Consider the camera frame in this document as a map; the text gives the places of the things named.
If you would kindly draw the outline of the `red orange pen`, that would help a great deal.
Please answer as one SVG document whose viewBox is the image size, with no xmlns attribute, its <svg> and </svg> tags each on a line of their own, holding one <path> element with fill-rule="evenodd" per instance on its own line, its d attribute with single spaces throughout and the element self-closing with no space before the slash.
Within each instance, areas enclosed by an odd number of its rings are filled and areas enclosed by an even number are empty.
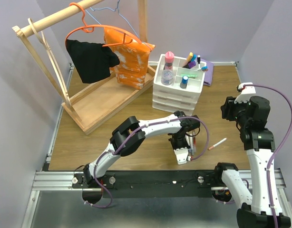
<svg viewBox="0 0 292 228">
<path fill-rule="evenodd" d="M 193 151 L 196 153 L 196 132 L 193 130 Z"/>
</svg>

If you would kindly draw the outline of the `salmon cap marker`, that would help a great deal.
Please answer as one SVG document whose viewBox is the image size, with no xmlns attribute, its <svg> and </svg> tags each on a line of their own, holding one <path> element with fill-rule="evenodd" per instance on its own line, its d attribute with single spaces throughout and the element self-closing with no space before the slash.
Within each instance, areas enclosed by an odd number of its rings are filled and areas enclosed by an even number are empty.
<svg viewBox="0 0 292 228">
<path fill-rule="evenodd" d="M 220 144 L 224 143 L 226 140 L 227 140 L 227 138 L 223 138 L 223 139 L 220 140 L 219 142 L 217 142 L 217 143 L 215 143 L 214 145 L 210 146 L 210 147 L 208 148 L 208 150 L 209 150 L 209 151 L 212 150 L 213 148 L 215 148 L 215 147 L 219 146 Z"/>
</svg>

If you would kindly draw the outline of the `blue grey stamp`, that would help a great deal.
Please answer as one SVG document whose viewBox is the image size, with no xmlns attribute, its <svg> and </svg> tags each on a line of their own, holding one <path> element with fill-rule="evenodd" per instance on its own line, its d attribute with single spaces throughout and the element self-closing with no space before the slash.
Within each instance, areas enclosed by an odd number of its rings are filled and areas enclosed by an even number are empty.
<svg viewBox="0 0 292 228">
<path fill-rule="evenodd" d="M 181 80 L 181 83 L 180 83 L 180 87 L 182 89 L 186 89 L 187 88 L 188 79 L 189 78 L 188 78 L 187 75 L 182 76 L 182 80 Z"/>
</svg>

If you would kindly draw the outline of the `green highlighter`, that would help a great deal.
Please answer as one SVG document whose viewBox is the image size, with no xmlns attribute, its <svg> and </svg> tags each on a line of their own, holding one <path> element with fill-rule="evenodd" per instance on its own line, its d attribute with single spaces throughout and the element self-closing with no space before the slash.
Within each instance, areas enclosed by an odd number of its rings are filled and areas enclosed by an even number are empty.
<svg viewBox="0 0 292 228">
<path fill-rule="evenodd" d="M 181 74 L 181 77 L 188 77 L 188 78 L 198 78 L 198 75 L 186 75 L 186 74 Z"/>
</svg>

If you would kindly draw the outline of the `black purple highlighter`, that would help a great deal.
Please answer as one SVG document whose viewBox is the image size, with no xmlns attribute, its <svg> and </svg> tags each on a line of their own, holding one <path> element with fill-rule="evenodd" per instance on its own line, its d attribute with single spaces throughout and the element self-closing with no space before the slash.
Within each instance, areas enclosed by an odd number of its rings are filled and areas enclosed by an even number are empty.
<svg viewBox="0 0 292 228">
<path fill-rule="evenodd" d="M 191 68 L 193 68 L 195 66 L 196 66 L 196 62 L 195 61 L 190 61 L 186 65 L 184 65 L 183 68 L 191 69 Z"/>
</svg>

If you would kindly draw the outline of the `black tip white pen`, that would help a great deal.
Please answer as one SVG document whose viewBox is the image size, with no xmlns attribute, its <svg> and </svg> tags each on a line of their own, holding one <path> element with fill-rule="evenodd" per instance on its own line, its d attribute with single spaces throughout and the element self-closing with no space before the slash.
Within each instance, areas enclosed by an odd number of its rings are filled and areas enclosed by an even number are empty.
<svg viewBox="0 0 292 228">
<path fill-rule="evenodd" d="M 197 55 L 198 68 L 201 68 L 201 56 Z"/>
</svg>

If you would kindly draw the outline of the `black blue highlighter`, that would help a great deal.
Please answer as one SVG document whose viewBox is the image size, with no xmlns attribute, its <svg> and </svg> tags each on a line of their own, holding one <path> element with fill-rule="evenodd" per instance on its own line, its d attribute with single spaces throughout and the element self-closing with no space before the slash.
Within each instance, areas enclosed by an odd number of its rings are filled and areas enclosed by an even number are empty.
<svg viewBox="0 0 292 228">
<path fill-rule="evenodd" d="M 192 58 L 191 58 L 191 60 L 190 60 L 190 62 L 193 62 L 193 61 L 195 61 L 195 59 L 197 58 L 197 55 L 196 54 L 193 54 L 193 56 L 192 56 Z"/>
</svg>

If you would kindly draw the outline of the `paper clip jar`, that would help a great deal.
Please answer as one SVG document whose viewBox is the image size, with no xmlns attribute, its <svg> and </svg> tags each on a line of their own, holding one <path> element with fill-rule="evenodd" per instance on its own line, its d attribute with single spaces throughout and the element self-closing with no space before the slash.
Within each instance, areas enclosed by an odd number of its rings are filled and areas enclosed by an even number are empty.
<svg viewBox="0 0 292 228">
<path fill-rule="evenodd" d="M 169 86 L 172 84 L 174 79 L 174 74 L 173 71 L 165 69 L 162 71 L 162 75 L 161 75 L 161 83 L 163 85 Z"/>
</svg>

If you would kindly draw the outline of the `orange pink highlighter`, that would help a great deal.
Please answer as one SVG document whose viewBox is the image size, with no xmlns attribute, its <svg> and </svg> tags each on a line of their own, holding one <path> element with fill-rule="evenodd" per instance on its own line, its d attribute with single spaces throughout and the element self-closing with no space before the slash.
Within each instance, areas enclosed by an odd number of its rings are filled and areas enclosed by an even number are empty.
<svg viewBox="0 0 292 228">
<path fill-rule="evenodd" d="M 194 56 L 193 52 L 190 52 L 183 64 L 183 67 L 186 66 L 191 61 L 193 56 Z"/>
</svg>

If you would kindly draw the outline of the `pink capped tube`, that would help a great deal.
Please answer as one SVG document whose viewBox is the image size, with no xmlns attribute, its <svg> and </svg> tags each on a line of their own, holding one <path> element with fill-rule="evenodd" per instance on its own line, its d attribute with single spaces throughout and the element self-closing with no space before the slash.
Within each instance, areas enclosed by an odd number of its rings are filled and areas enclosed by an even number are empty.
<svg viewBox="0 0 292 228">
<path fill-rule="evenodd" d="M 173 71 L 173 62 L 174 62 L 174 53 L 171 51 L 167 51 L 165 53 L 165 64 L 164 64 L 163 69 Z"/>
</svg>

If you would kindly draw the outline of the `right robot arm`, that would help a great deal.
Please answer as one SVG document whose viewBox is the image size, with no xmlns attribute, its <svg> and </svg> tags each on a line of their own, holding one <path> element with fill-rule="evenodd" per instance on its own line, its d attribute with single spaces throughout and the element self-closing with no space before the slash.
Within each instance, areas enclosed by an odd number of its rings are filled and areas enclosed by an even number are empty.
<svg viewBox="0 0 292 228">
<path fill-rule="evenodd" d="M 274 164 L 274 136 L 265 125 L 270 113 L 270 102 L 252 96 L 243 103 L 227 97 L 221 106 L 222 118 L 235 121 L 244 150 L 248 156 L 252 190 L 248 190 L 233 163 L 220 162 L 215 167 L 213 182 L 226 185 L 237 205 L 236 219 L 240 228 L 289 228 L 291 219 L 283 214 L 279 204 Z"/>
</svg>

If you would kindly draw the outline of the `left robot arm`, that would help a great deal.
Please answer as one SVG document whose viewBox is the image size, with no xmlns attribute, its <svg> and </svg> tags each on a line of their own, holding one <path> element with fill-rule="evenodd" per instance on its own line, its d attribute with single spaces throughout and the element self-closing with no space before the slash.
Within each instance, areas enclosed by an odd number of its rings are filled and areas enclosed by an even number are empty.
<svg viewBox="0 0 292 228">
<path fill-rule="evenodd" d="M 167 134 L 169 142 L 179 165 L 188 161 L 189 149 L 187 132 L 199 128 L 198 117 L 186 116 L 182 111 L 154 120 L 138 120 L 135 116 L 127 118 L 112 132 L 112 137 L 106 149 L 99 157 L 83 169 L 83 182 L 90 188 L 98 185 L 99 178 L 121 157 L 134 153 L 142 142 L 149 137 Z"/>
</svg>

